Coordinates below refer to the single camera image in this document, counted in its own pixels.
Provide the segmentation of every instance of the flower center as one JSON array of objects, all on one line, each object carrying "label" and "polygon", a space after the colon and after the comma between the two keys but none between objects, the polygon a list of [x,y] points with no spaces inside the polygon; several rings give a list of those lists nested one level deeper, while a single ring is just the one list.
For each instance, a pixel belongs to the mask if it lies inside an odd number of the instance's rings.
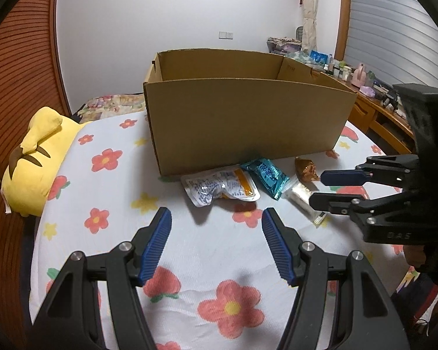
[{"label": "flower center", "polygon": [[240,306],[239,303],[237,303],[237,301],[229,301],[224,307],[224,311],[229,316],[236,316],[237,314],[240,313],[241,309],[242,307]]}]

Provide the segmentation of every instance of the beige curtain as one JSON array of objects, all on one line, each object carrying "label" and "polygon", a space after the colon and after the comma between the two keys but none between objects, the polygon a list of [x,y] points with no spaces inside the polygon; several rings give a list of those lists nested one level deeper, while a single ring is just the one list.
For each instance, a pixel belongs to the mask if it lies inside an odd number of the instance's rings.
[{"label": "beige curtain", "polygon": [[316,11],[318,9],[318,0],[303,0],[304,17],[303,17],[303,37],[302,50],[317,50],[316,46]]}]

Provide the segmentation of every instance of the orange foil wrapper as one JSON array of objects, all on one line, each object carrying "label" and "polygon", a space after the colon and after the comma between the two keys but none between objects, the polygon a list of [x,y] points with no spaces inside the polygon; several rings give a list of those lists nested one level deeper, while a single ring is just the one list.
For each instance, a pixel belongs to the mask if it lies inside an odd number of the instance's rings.
[{"label": "orange foil wrapper", "polygon": [[319,176],[316,175],[315,164],[310,159],[300,159],[299,157],[296,157],[295,172],[302,183],[319,181]]}]

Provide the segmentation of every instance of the yellow plush toy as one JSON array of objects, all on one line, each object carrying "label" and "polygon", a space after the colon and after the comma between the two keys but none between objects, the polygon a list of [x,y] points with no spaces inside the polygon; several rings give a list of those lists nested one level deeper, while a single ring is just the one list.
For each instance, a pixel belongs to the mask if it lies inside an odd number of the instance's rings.
[{"label": "yellow plush toy", "polygon": [[3,175],[2,191],[13,211],[41,216],[60,164],[86,124],[77,124],[49,107],[34,114]]}]

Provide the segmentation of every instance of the tablecloth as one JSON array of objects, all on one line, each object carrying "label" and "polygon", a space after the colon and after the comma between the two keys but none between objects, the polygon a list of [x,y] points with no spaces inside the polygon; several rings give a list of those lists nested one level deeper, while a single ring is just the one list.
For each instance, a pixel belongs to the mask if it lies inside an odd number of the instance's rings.
[{"label": "tablecloth", "polygon": [[[315,162],[320,174],[354,168],[379,154],[381,150],[348,122],[334,150],[305,158]],[[288,175],[295,173],[293,159],[274,163]],[[138,289],[159,350],[277,347],[296,289],[280,279],[266,244],[260,217],[268,207],[303,240],[325,251],[364,251],[389,293],[408,270],[402,247],[364,243],[359,229],[344,216],[330,216],[315,227],[291,202],[275,201],[261,187],[256,203],[219,199],[196,208],[180,182],[160,177],[145,111],[85,126],[57,175],[36,234],[29,300],[33,320],[71,252],[89,256],[109,251],[148,225],[162,206],[172,211],[172,231],[153,279]],[[331,190],[316,184],[322,191]],[[370,198],[397,192],[370,183],[365,189],[333,191]],[[116,349],[106,284],[99,282],[98,288],[106,346]],[[319,349],[329,341],[334,289],[330,282]]]}]

